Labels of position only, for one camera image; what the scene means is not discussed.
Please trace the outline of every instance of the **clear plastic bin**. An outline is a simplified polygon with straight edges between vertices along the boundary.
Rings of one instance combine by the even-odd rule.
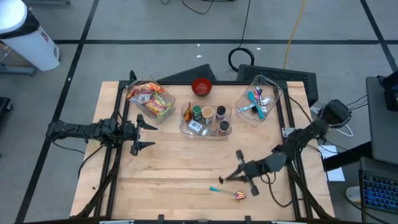
[[[257,90],[262,90],[260,98],[256,97]],[[259,113],[252,111],[253,102],[249,99],[249,92],[253,92],[257,105],[261,108],[264,118],[259,117]],[[259,126],[266,120],[269,112],[273,109],[280,96],[283,94],[281,87],[271,79],[257,75],[236,102],[236,116],[250,124],[251,126]]]
[[[168,116],[170,116],[170,114],[172,114],[175,111],[175,105],[174,105],[175,97],[170,95],[155,80],[142,81],[141,79],[138,79],[138,80],[132,82],[128,86],[128,88],[127,88],[128,93],[130,93],[133,89],[137,88],[137,86],[140,86],[140,85],[143,85],[143,84],[146,84],[146,83],[153,83],[153,84],[159,86],[159,88],[158,88],[159,91],[155,91],[156,93],[153,92],[150,95],[150,100],[149,101],[150,101],[150,103],[152,105],[157,105],[157,106],[159,106],[159,104],[156,103],[155,99],[161,99],[162,101],[167,102],[167,106],[159,107],[159,108],[162,108],[162,109],[165,108],[165,110],[160,112],[159,114],[155,114],[151,110],[148,109],[148,107],[147,107],[148,105],[146,103],[142,104],[142,103],[138,102],[138,100],[141,100],[140,98],[137,99],[135,97],[132,97],[129,100],[131,102],[133,102],[134,104],[136,104],[150,119],[153,119],[155,121],[155,124],[159,124],[159,123],[163,122]]]
[[[191,102],[191,106],[192,107],[200,106],[203,109],[204,107],[209,106],[214,111],[211,124],[205,125],[202,119],[197,121],[198,123],[200,123],[203,126],[203,128],[200,131],[200,133],[197,134],[197,133],[191,131],[188,128],[189,122],[186,123],[185,119],[184,119],[184,116],[183,116],[185,111],[188,108],[188,105],[189,105],[189,103],[184,103],[181,106],[180,130],[184,134],[185,137],[192,138],[192,139],[222,140],[222,139],[226,139],[231,134],[231,132],[232,132],[232,124],[231,124],[232,109],[231,109],[230,106],[228,106],[228,105],[217,105],[217,106],[203,105],[203,104],[200,104],[200,103]],[[227,121],[229,123],[229,128],[222,135],[219,134],[221,121],[217,121],[216,120],[217,107],[219,107],[219,106],[224,106],[225,107],[225,117],[224,117],[223,121]],[[211,125],[217,126],[217,132],[214,135],[210,133],[210,126]],[[203,136],[202,133],[203,133],[203,130],[205,130],[205,129],[208,129],[208,132],[207,132],[206,135]]]

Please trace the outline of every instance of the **blue keyboard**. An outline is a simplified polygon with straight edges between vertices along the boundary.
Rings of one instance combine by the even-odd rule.
[[[361,173],[361,194],[367,208],[398,214],[398,180]]]

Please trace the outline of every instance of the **green can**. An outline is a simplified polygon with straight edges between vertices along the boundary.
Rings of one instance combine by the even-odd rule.
[[[193,119],[195,121],[201,120],[201,107],[200,106],[194,106],[192,108],[192,113],[193,113]]]

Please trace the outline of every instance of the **table leg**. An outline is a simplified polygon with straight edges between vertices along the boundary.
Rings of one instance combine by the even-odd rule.
[[[352,164],[354,162],[358,162],[363,156],[373,158],[371,141],[325,159],[323,161],[323,166],[325,171],[330,171],[339,167],[347,166],[348,164]]]

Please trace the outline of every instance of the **plastic utensil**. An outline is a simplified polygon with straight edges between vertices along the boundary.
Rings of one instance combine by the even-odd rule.
[[[234,195],[235,199],[237,199],[237,200],[243,200],[243,199],[246,198],[246,194],[243,193],[243,192],[240,192],[240,191],[230,192],[228,190],[221,190],[221,189],[218,189],[216,187],[210,187],[209,189],[214,191],[214,192],[224,192],[224,193],[227,193],[227,194],[230,194],[230,195]]]
[[[257,104],[257,101],[256,101],[256,99],[254,98],[254,93],[253,93],[252,91],[250,91],[250,92],[248,93],[248,97],[249,97],[249,100],[251,100],[251,101],[254,103],[254,105],[256,106],[257,111],[259,112],[259,117],[260,117],[260,119],[264,119],[264,115],[263,115],[263,113],[262,113],[262,111],[261,111],[261,108],[260,108],[259,105]]]

